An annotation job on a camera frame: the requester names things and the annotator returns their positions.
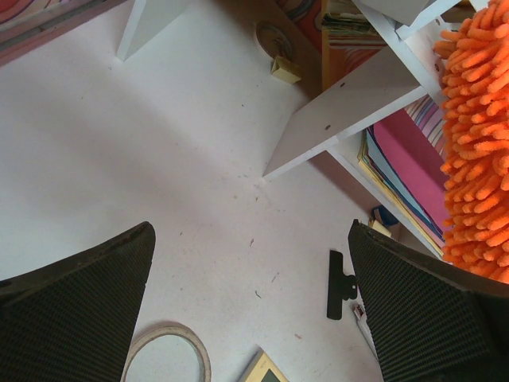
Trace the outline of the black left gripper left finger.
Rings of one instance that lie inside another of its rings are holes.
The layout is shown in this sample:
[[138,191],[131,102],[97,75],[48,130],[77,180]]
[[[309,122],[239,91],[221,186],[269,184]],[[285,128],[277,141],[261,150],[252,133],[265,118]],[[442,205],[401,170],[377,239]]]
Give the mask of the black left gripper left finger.
[[1,282],[3,381],[119,381],[152,265],[142,222]]

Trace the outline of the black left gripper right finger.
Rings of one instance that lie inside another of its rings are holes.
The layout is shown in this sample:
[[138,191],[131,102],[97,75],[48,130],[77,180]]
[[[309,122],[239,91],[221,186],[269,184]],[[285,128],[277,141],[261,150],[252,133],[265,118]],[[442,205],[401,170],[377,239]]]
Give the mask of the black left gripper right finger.
[[508,286],[354,220],[348,247],[385,381],[506,381]]

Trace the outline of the orange microfiber duster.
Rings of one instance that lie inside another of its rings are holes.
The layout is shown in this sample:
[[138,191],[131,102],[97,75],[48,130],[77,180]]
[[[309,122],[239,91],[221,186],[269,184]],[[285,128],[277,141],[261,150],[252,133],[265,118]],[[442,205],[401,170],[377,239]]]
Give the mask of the orange microfiber duster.
[[442,77],[445,246],[442,259],[508,281],[508,3],[490,1],[433,47]]

